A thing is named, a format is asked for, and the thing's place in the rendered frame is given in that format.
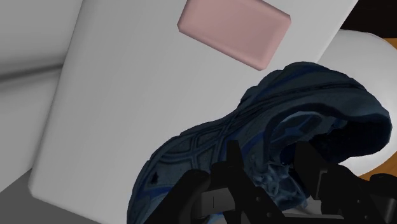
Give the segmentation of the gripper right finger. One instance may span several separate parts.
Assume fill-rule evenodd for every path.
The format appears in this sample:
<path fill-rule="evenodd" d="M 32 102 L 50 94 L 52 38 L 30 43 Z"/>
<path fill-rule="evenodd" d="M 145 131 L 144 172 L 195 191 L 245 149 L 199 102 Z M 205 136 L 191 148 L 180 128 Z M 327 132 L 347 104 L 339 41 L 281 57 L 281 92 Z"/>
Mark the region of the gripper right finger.
<path fill-rule="evenodd" d="M 397 224 L 397 177 L 364 180 L 347 167 L 327 162 L 309 143 L 296 143 L 293 167 L 321 211 L 348 224 Z"/>

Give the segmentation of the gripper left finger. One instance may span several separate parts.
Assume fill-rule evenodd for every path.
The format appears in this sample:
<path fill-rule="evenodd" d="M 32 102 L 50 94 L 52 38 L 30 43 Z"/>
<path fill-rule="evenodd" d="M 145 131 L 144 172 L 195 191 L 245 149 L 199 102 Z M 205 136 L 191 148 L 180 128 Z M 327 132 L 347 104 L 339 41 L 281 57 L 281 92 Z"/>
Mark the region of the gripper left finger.
<path fill-rule="evenodd" d="M 284 215 L 244 172 L 239 142 L 228 141 L 226 160 L 211 172 L 186 171 L 144 224 L 198 224 L 222 212 L 227 224 L 281 224 Z"/>

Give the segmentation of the dark blue sneaker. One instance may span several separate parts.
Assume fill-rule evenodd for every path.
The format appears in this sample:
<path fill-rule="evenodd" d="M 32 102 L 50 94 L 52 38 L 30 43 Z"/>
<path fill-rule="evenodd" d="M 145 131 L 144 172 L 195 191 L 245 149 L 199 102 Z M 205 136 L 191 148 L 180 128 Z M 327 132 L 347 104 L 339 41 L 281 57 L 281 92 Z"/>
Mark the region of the dark blue sneaker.
<path fill-rule="evenodd" d="M 231 140 L 253 183 L 286 211 L 309 197 L 289 163 L 289 145 L 307 141 L 338 164 L 380 151 L 391 133 L 388 111 L 358 81 L 315 63 L 290 64 L 249 88 L 230 114 L 161 145 L 136 179 L 126 224 L 144 224 L 186 171 L 223 161 Z"/>

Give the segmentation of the pink soap bar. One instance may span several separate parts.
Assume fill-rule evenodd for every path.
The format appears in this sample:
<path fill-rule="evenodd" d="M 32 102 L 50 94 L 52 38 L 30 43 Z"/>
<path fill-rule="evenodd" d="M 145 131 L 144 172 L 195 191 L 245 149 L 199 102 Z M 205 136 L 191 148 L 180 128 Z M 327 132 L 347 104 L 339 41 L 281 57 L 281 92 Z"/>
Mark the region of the pink soap bar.
<path fill-rule="evenodd" d="M 258 71 L 267 68 L 291 17 L 263 0 L 187 0 L 179 32 Z"/>

